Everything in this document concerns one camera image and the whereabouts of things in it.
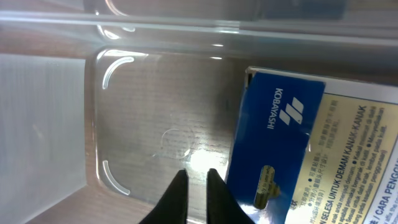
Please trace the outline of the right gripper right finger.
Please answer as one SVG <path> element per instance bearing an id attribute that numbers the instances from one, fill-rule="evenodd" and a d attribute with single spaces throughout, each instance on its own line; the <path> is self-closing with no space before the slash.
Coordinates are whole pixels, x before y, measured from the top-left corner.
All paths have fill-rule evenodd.
<path id="1" fill-rule="evenodd" d="M 206 221 L 207 224 L 254 224 L 216 169 L 210 169 L 207 173 Z"/>

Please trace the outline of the clear plastic container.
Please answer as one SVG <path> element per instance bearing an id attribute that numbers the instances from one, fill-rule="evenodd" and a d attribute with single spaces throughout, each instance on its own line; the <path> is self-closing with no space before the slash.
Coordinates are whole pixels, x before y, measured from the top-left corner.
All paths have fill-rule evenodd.
<path id="1" fill-rule="evenodd" d="M 246 70 L 397 88 L 396 1 L 2 1 L 1 222 L 139 223 L 226 183 Z"/>

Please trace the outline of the blue fever patch box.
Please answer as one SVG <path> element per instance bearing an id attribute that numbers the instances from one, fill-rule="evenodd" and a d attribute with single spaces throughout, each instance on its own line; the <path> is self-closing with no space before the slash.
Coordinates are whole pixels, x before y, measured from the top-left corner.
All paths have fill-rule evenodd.
<path id="1" fill-rule="evenodd" d="M 226 183 L 254 223 L 396 223 L 397 88 L 249 67 Z"/>

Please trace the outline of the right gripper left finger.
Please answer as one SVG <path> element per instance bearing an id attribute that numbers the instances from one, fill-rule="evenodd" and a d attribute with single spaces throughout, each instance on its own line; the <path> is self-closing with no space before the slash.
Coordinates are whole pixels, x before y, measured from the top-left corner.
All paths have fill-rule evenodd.
<path id="1" fill-rule="evenodd" d="M 188 174 L 179 170 L 157 205 L 139 224 L 186 224 L 188 215 Z"/>

